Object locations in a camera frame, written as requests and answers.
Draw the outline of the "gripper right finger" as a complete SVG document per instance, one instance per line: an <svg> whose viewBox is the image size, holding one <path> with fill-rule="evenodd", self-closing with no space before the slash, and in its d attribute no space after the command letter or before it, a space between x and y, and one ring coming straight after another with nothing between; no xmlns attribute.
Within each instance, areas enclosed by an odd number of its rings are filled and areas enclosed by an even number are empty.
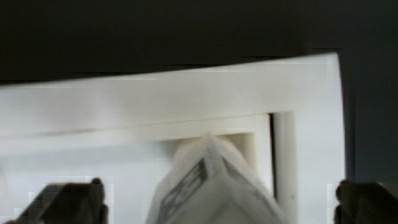
<svg viewBox="0 0 398 224"><path fill-rule="evenodd" d="M335 189L333 224L398 224L398 183L353 183Z"/></svg>

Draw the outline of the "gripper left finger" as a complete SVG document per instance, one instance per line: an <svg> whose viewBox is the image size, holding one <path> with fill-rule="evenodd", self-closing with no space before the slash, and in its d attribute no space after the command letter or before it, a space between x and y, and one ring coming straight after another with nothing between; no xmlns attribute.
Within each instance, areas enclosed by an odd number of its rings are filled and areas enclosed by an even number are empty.
<svg viewBox="0 0 398 224"><path fill-rule="evenodd" d="M93 178L88 183L47 184L15 224L108 224L101 179Z"/></svg>

